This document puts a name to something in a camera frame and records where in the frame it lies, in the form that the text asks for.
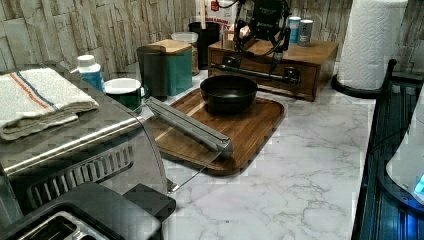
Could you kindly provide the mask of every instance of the dish towel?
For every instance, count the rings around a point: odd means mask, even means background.
[[[50,68],[0,76],[0,137],[5,140],[74,121],[76,113],[98,107],[94,99]]]

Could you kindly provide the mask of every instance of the cord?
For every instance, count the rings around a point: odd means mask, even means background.
[[[219,6],[220,8],[230,8],[230,7],[234,6],[234,4],[238,3],[238,2],[239,2],[239,0],[236,0],[235,2],[233,2],[233,3],[231,3],[230,5],[225,6],[225,7],[224,7],[224,6],[221,6],[221,5],[219,4],[218,0],[215,0],[215,2],[218,4],[218,6]]]
[[[287,5],[287,2],[285,2],[286,3],[286,6],[285,6],[285,8],[288,10],[289,9],[289,7],[288,7],[288,5]],[[239,17],[240,17],[240,11],[241,11],[241,7],[239,7],[238,9],[237,9],[237,15],[236,15],[236,20],[235,20],[235,23],[237,23],[238,22],[238,20],[239,20]],[[281,29],[280,29],[280,35],[281,34],[283,34],[283,29],[285,28],[285,21],[284,21],[284,26],[282,26],[281,27]],[[238,45],[238,47],[239,47],[239,49],[244,53],[244,54],[247,54],[248,56],[268,56],[269,54],[271,54],[271,53],[273,53],[279,46],[280,46],[280,44],[281,44],[281,42],[282,42],[282,38],[281,38],[281,36],[279,36],[278,38],[278,41],[277,41],[277,43],[268,51],[268,52],[266,52],[266,53],[263,53],[263,54],[259,54],[259,55],[256,55],[256,54],[253,54],[252,52],[250,52],[250,51],[248,51],[245,47],[244,47],[244,44],[242,44],[241,42],[240,42],[240,39],[239,39],[240,37],[237,35],[237,33],[235,33],[235,37],[234,37],[234,40],[235,40],[235,42],[236,42],[236,44]]]

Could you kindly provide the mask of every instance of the metal bar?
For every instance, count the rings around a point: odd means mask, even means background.
[[[278,76],[274,74],[266,74],[266,73],[261,73],[261,72],[256,72],[256,71],[251,71],[251,70],[246,70],[241,68],[235,68],[235,67],[231,67],[224,64],[211,64],[211,67],[218,69],[220,71],[224,71],[224,72],[241,73],[241,74],[245,74],[249,76],[259,77],[265,80],[277,81],[277,82],[282,82],[282,83],[290,84],[290,85],[300,84],[300,79],[292,79],[292,78]]]
[[[83,151],[89,149],[91,146],[106,142],[120,134],[127,133],[134,129],[140,128],[142,126],[140,122],[144,122],[144,119],[141,117],[130,118],[126,121],[103,128],[100,131],[88,134],[77,140],[68,142],[57,148],[51,149],[40,155],[37,155],[18,164],[5,168],[4,171],[7,176],[10,176],[22,170],[29,169],[36,164],[46,162],[59,155],[71,152],[72,150],[78,149],[80,151]]]
[[[186,114],[169,107],[159,100],[150,97],[146,105],[168,124],[178,128],[193,138],[202,141],[209,148],[221,152],[221,156],[228,158],[233,154],[231,139],[224,134],[206,126],[205,124],[187,116]]]

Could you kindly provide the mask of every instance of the wall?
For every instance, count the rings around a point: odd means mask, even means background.
[[[314,21],[312,39],[335,41],[340,44],[339,59],[353,0],[287,0],[287,2],[292,16]],[[397,70],[424,73],[423,0],[408,1],[397,44],[398,48],[394,50],[398,60]]]
[[[424,74],[424,1],[409,0],[397,41],[396,59],[403,72]]]
[[[0,71],[95,55],[105,78],[137,60],[136,49],[184,30],[188,0],[0,0]]]
[[[0,71],[47,60],[71,66],[78,55],[90,53],[105,67],[106,78],[115,77],[137,60],[137,47],[187,30],[199,13],[197,2],[0,0]],[[314,20],[313,39],[342,48],[352,0],[288,2],[294,16]],[[424,1],[409,0],[398,46],[398,67],[424,73]]]

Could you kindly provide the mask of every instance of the blue light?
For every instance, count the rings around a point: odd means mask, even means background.
[[[417,186],[415,186],[414,191],[416,193],[423,193],[424,192],[424,182],[420,181]]]

